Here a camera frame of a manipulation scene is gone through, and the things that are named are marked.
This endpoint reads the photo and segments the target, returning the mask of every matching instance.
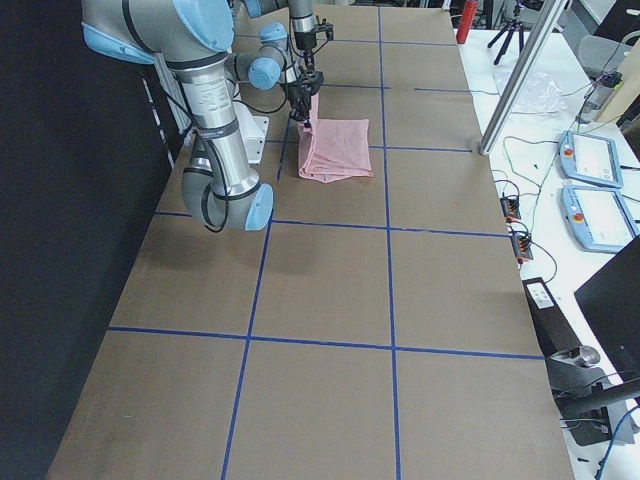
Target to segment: blue tape line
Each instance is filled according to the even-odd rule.
[[[125,327],[125,326],[119,326],[119,325],[107,327],[107,330],[110,332],[153,333],[156,335],[176,335],[180,337],[224,338],[228,340],[246,340],[247,338],[245,335],[235,335],[233,333],[170,330],[170,329],[164,329],[164,328]]]
[[[402,480],[402,455],[400,450],[400,413],[398,401],[398,365],[396,356],[396,325],[393,294],[393,257],[391,248],[391,209],[389,202],[389,172],[387,169],[387,125],[384,108],[384,58],[382,49],[382,16],[378,13],[378,51],[380,54],[380,103],[382,108],[382,152],[384,159],[384,203],[387,234],[387,271],[389,280],[389,323],[391,335],[391,379],[393,386],[393,426],[396,453],[396,480]]]
[[[156,210],[154,215],[166,216],[166,217],[191,217],[190,213],[182,213],[182,212],[162,212]]]
[[[184,213],[172,213],[172,212],[156,212],[156,215],[168,215],[176,217],[191,217],[189,214]],[[410,233],[433,233],[437,235],[462,235],[471,237],[493,237],[493,238],[510,238],[507,233],[489,233],[489,232],[462,232],[456,230],[438,230],[433,228],[419,228],[419,227],[393,227],[383,225],[356,225],[350,223],[322,223],[322,222],[307,222],[303,220],[285,220],[285,219],[273,219],[271,223],[277,223],[281,225],[304,225],[308,227],[331,227],[331,228],[353,228],[356,230],[390,230],[392,232],[410,232]]]
[[[476,352],[473,350],[448,350],[441,348],[422,347],[396,347],[400,352],[413,353],[435,353],[438,355],[459,355],[466,357],[491,357],[491,358],[512,358],[518,360],[544,360],[542,355],[527,355],[521,353],[499,353],[499,352]]]
[[[417,151],[428,151],[428,152],[458,152],[458,153],[472,153],[473,150],[470,148],[437,148],[437,147],[386,147],[387,150],[417,150]]]
[[[319,345],[322,347],[360,348],[366,350],[391,350],[390,345],[376,345],[369,343],[332,342],[323,340],[307,340],[302,338],[280,338],[252,336],[252,342],[288,343],[294,345]]]
[[[282,176],[282,167],[284,166],[284,156],[287,151],[287,138],[289,138],[289,125],[291,124],[291,117],[287,117],[287,124],[284,127],[284,139],[282,140],[282,149],[280,150],[280,162],[278,163],[278,173],[276,173],[276,181],[280,181]]]
[[[274,220],[273,223],[282,225],[306,225],[310,227],[333,227],[333,228],[355,228],[358,230],[386,230],[387,227],[377,225],[352,225],[348,223],[316,223],[304,222],[300,220]]]
[[[325,87],[341,87],[341,88],[375,88],[377,90],[380,89],[379,86],[376,85],[348,85],[342,83],[325,83],[323,84]],[[391,90],[391,87],[382,87],[385,90]]]
[[[391,227],[394,232],[435,233],[439,235],[463,235],[471,237],[510,238],[508,233],[458,232],[455,230],[434,230],[431,228]]]
[[[240,35],[236,34],[236,38],[260,38],[259,35]],[[392,44],[392,45],[424,45],[428,47],[457,47],[458,45],[455,43],[433,43],[433,42],[399,42],[399,41],[391,41],[385,40],[381,42],[380,40],[355,40],[351,38],[334,38],[334,42],[346,42],[346,43],[375,43],[375,44]]]
[[[421,88],[421,87],[416,87],[416,88],[414,88],[414,90],[417,91],[417,92],[473,93],[473,92],[471,92],[471,90],[457,90],[457,89],[451,89],[451,88]]]
[[[249,358],[249,346],[251,345],[251,333],[253,332],[253,323],[256,317],[256,310],[258,307],[258,298],[260,297],[260,286],[262,284],[262,274],[264,273],[264,265],[267,259],[267,249],[269,248],[269,237],[271,236],[272,218],[273,218],[273,211],[271,212],[271,218],[269,218],[269,223],[267,225],[267,233],[265,234],[264,245],[262,247],[262,258],[260,259],[260,267],[258,269],[258,279],[256,281],[256,290],[253,296],[253,305],[251,306],[251,317],[249,319],[249,328],[247,330],[247,337],[244,344],[244,352],[242,354],[242,364],[240,366],[240,374],[238,376],[238,386],[236,388],[236,396],[233,402],[231,424],[229,425],[229,435],[227,437],[227,446],[224,452],[222,473],[220,475],[221,480],[226,479],[227,469],[229,468],[229,458],[231,456],[231,447],[233,445],[233,434],[235,432],[236,420],[238,418],[238,406],[240,405],[240,397],[242,395],[242,384],[244,382],[244,374],[247,367],[247,359]]]
[[[425,45],[428,47],[457,47],[458,45],[455,43],[433,43],[433,42],[398,42],[398,41],[391,41],[391,40],[387,40],[382,42],[384,44],[391,44],[391,45]]]
[[[205,337],[205,338],[221,338],[225,340],[247,340],[246,335],[237,335],[233,333],[216,333],[201,332],[190,330],[170,330],[163,328],[145,328],[145,327],[126,327],[123,325],[115,325],[107,327],[110,332],[125,333],[147,333],[151,335],[175,335],[181,337]],[[406,347],[396,345],[378,345],[373,343],[356,343],[356,342],[334,342],[324,340],[309,340],[305,338],[284,338],[284,337],[267,337],[267,336],[251,336],[251,341],[265,343],[287,343],[296,345],[319,345],[325,347],[342,347],[342,348],[360,348],[366,350],[393,350],[411,353],[431,353],[436,355],[462,355],[468,357],[495,357],[495,358],[513,358],[524,360],[544,360],[541,355],[528,355],[520,353],[500,353],[500,352],[479,352],[474,350],[450,350],[442,348],[426,348],[426,347]]]

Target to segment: blue cable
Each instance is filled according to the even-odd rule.
[[[616,436],[618,435],[618,432],[620,431],[620,427],[622,427],[622,424],[624,423],[624,421],[636,410],[638,410],[638,408],[640,408],[640,406],[635,406],[633,407],[631,410],[629,410],[627,413],[625,413],[622,418],[620,419],[620,421],[618,422],[618,424],[616,425],[616,428],[613,430],[613,435],[611,435],[611,441],[609,442],[609,446],[607,447],[607,453],[604,454],[604,457],[602,458],[602,461],[600,462],[600,470],[598,470],[598,472],[596,473],[596,480],[600,480],[602,478],[602,473],[604,472],[604,466],[607,464],[607,460],[609,459],[609,454],[611,453],[611,449],[613,448],[613,443],[616,439]]]

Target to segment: black curtain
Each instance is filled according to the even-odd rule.
[[[627,13],[627,8],[637,10],[638,3],[638,0],[618,0],[596,29],[595,35],[620,42],[628,33],[640,30],[640,17]]]
[[[0,478],[43,478],[180,144],[78,0],[0,7]],[[152,68],[145,74],[153,76]]]

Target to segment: aluminum frame pole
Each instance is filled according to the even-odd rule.
[[[520,94],[520,90],[531,68],[535,65],[538,56],[542,52],[547,38],[551,32],[553,32],[565,3],[566,0],[546,0],[544,2],[542,10],[540,11],[540,17],[529,34],[529,39],[524,46],[524,50],[516,62],[516,66],[513,68],[513,72],[500,97],[498,106],[495,112],[493,112],[491,120],[489,120],[487,130],[482,140],[480,140],[479,150],[481,155],[488,155],[498,140],[500,132],[502,132],[505,123],[507,123],[511,109]]]

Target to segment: tripod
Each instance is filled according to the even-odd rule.
[[[500,63],[500,59],[502,58],[502,56],[507,53],[509,42],[511,42],[511,37],[513,37],[513,34],[516,30],[518,30],[518,46],[520,47],[520,53],[522,53],[522,49],[524,48],[524,25],[520,21],[520,12],[522,11],[522,8],[523,7],[520,5],[520,2],[516,2],[516,6],[513,7],[513,20],[502,27],[502,30],[500,30],[500,32],[498,32],[498,34],[493,37],[493,40],[491,40],[487,45],[487,48],[493,47],[493,45],[500,39],[500,37],[504,35],[505,32],[507,32],[507,38],[502,44],[502,47],[500,47],[498,56],[493,61],[494,65]]]

